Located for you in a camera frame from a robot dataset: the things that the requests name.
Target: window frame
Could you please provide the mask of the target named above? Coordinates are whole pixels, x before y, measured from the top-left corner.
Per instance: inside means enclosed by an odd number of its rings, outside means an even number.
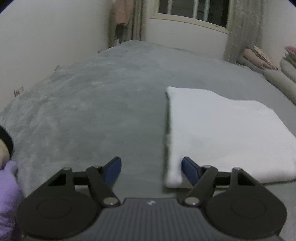
[[[199,25],[199,26],[202,26],[205,28],[210,28],[210,29],[213,29],[213,30],[225,33],[225,34],[229,34],[229,31],[231,28],[231,19],[232,19],[232,15],[233,15],[233,0],[229,0],[226,28],[216,25],[216,24],[213,24],[213,23],[209,23],[209,22],[205,22],[203,20],[196,19],[198,1],[199,0],[194,0],[194,7],[193,7],[194,15],[192,18],[188,18],[188,17],[183,17],[183,16],[171,15],[170,13],[168,13],[168,14],[158,13],[160,0],[154,0],[154,4],[152,4],[150,18],[190,23],[190,24]],[[173,2],[173,0],[168,0],[168,12],[170,12],[172,9],[172,2]]]

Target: purple glove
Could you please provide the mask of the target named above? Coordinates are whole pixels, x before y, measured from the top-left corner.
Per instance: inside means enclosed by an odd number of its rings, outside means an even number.
[[[0,240],[20,239],[20,231],[15,220],[17,207],[23,199],[23,192],[15,179],[17,164],[9,161],[0,170]]]

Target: window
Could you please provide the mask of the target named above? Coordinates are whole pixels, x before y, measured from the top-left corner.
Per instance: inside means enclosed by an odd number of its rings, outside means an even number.
[[[227,20],[229,17],[232,0],[157,1],[157,9],[155,9],[152,18],[189,22],[213,28],[218,31],[227,32]]]

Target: curtain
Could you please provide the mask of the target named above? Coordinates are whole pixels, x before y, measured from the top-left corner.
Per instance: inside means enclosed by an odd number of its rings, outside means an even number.
[[[134,0],[134,9],[126,28],[125,41],[146,40],[146,4],[146,0]]]
[[[261,48],[264,0],[233,0],[230,33],[224,60],[235,63],[250,45]]]

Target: gray bedsheet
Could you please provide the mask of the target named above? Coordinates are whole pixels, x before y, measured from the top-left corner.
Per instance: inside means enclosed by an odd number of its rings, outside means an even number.
[[[62,167],[81,171],[120,156],[122,172],[113,190],[121,199],[173,196],[162,186],[167,86],[260,101],[296,134],[295,105],[263,75],[192,52],[129,41],[62,68],[1,113],[0,123],[15,142],[13,159],[25,194]],[[295,240],[296,183],[268,189],[288,209],[282,236]]]

